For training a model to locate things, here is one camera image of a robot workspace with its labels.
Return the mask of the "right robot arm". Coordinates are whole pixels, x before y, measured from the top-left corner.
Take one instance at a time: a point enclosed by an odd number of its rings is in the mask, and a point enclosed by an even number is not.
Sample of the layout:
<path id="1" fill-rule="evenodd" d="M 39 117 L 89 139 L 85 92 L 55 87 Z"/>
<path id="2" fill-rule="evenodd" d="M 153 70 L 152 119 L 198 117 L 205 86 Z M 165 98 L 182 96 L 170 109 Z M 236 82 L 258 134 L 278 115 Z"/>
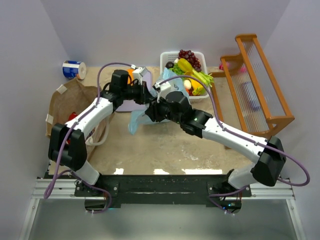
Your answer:
<path id="1" fill-rule="evenodd" d="M 231 170 L 225 185 L 241 189 L 253 183 L 273 187 L 286 162 L 283 146 L 277 137 L 266 139 L 248 134 L 225 123 L 219 123 L 210 113 L 192 108 L 180 91 L 150 102 L 145 114 L 153 122 L 169 120 L 191 136 L 218 142 L 248 158 L 249 166 Z"/>

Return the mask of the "red snack packet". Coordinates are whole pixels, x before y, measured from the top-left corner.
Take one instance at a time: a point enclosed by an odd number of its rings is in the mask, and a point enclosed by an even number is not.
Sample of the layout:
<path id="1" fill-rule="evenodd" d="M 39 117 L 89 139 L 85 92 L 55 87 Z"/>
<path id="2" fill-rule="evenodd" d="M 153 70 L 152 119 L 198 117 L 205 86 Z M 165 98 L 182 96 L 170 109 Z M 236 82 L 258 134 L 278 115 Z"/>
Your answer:
<path id="1" fill-rule="evenodd" d="M 69 117 L 68 117 L 68 122 L 71 121 L 71 120 L 73 120 L 73 119 L 75 119 L 77 116 L 78 116 L 78 115 L 77 115 L 76 112 L 72 112 L 72 113 L 69 115 Z"/>

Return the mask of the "brown paper grocery bag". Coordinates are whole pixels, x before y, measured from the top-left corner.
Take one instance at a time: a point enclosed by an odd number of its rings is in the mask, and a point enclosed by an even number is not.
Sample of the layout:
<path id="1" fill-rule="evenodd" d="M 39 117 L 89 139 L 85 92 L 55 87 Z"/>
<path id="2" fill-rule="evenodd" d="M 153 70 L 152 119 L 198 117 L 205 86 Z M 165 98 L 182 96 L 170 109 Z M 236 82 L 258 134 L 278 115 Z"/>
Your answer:
<path id="1" fill-rule="evenodd" d="M 45 136 L 50 138 L 52 127 L 56 124 L 64 124 L 68 121 L 72 113 L 79 115 L 89 105 L 94 102 L 97 97 L 98 89 L 96 86 L 84 86 L 75 78 L 61 85 L 52 95 L 48 114 L 46 117 L 46 133 Z M 93 130 L 93 136 L 89 137 L 89 143 L 101 143 L 106 136 L 106 127 L 110 119 L 103 119 L 97 129 Z M 87 145 L 87 160 L 90 161 L 94 154 L 96 146 Z"/>

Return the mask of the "blue plastic bag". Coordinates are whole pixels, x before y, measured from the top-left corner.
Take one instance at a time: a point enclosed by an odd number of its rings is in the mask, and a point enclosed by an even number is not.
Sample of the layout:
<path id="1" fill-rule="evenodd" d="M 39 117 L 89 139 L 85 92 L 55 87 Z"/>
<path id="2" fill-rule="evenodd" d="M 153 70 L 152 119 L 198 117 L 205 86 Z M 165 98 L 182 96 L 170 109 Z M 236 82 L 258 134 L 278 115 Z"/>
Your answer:
<path id="1" fill-rule="evenodd" d="M 162 80 L 166 80 L 175 76 L 177 76 L 176 73 L 165 68 L 163 73 L 161 73 L 157 78 L 156 82 L 160 82 Z M 187 97 L 188 101 L 190 101 L 189 93 L 184 87 L 182 78 L 175 78 L 169 81 L 169 83 L 171 85 L 172 91 L 182 92 Z M 152 122 L 152 120 L 145 114 L 146 109 L 147 108 L 145 107 L 143 110 L 134 110 L 131 112 L 130 121 L 128 124 L 128 131 L 130 134 L 134 135 L 137 132 L 140 125 L 154 125 L 154 124 L 169 122 L 169 120 L 167 119 L 164 119 L 161 122 Z"/>

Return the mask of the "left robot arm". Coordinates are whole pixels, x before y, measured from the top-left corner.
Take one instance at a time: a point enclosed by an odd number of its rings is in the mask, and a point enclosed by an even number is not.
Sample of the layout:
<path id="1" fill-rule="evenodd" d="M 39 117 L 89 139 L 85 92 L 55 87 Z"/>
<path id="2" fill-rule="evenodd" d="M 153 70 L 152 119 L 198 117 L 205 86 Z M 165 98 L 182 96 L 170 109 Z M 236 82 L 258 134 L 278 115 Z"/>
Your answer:
<path id="1" fill-rule="evenodd" d="M 68 167 L 82 181 L 95 185 L 100 173 L 87 160 L 89 137 L 99 123 L 111 116 L 124 101 L 133 100 L 145 105 L 153 98 L 150 85 L 144 80 L 146 67 L 138 67 L 129 73 L 117 69 L 111 81 L 101 89 L 93 102 L 77 117 L 64 123 L 56 123 L 50 134 L 48 157 L 57 165 Z"/>

